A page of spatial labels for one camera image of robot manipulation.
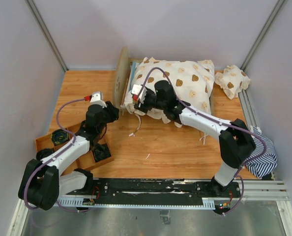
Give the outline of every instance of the brown bear print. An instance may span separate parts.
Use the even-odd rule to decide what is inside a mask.
[[[177,79],[177,80],[176,80],[176,83],[175,83],[175,85],[176,85],[177,87],[180,87],[180,86],[182,86],[182,85],[183,85],[183,81],[182,81],[182,80],[179,80],[179,79]]]
[[[167,76],[170,75],[170,73],[168,71],[165,71],[165,73],[167,74]]]
[[[149,77],[148,80],[147,80],[147,83],[151,83],[154,81],[154,77]]]
[[[204,79],[208,82],[210,81],[210,78],[208,76],[204,76]]]
[[[190,90],[189,96],[190,97],[195,97],[195,95],[196,95],[196,92],[194,90]]]
[[[227,84],[227,87],[228,87],[229,89],[232,89],[232,88],[234,87],[234,85],[233,85],[231,82],[229,82],[229,83]]]
[[[206,111],[207,107],[208,107],[207,103],[203,102],[202,105],[201,105],[202,110]]]
[[[199,77],[197,75],[192,75],[192,81],[198,81]]]

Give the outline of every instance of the wooden table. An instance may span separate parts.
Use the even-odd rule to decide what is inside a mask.
[[[113,99],[114,71],[67,71],[56,104],[50,132],[58,129],[55,114],[62,104],[102,91],[104,100]],[[229,100],[218,85],[214,85],[214,114],[223,119],[244,120],[238,98]],[[88,102],[66,106],[60,113],[63,126],[85,119]],[[164,124],[148,116],[135,137],[128,137],[138,126],[136,116],[120,114],[118,121],[108,124],[105,139],[115,160],[93,170],[95,177],[128,178],[212,178],[222,162],[219,143],[207,136],[206,144],[199,141],[203,133],[188,126],[177,128],[173,122]],[[247,169],[243,178],[253,176]]]

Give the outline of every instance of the wall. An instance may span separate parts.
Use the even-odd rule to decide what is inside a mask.
[[[278,154],[277,177],[292,204],[292,1],[288,1],[247,69],[263,133]]]
[[[35,0],[70,69],[131,56],[241,66],[277,0]]]
[[[0,0],[0,236],[6,235],[34,138],[47,132],[63,71],[24,0]]]

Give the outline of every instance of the gray floor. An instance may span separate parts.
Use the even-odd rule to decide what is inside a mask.
[[[22,236],[285,236],[275,202],[241,203],[221,217],[211,210],[171,210],[163,225],[158,209],[95,208],[69,213],[58,207],[27,216]],[[55,225],[44,229],[44,226]]]

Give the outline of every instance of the blue fabric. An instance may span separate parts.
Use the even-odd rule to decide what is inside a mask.
[[[250,131],[259,135],[264,140],[264,142],[266,143],[266,146],[267,146],[267,150],[261,157],[258,157],[255,160],[247,163],[246,167],[256,177],[262,178],[263,176],[269,174],[270,172],[272,172],[276,168],[277,155],[275,152],[273,142],[270,139],[262,136],[261,135],[262,132],[258,127],[251,126]],[[252,157],[255,157],[256,155],[261,154],[261,152],[264,149],[263,144],[258,139],[256,139],[256,138],[253,138],[253,139],[254,139],[256,148],[247,160],[251,159]]]

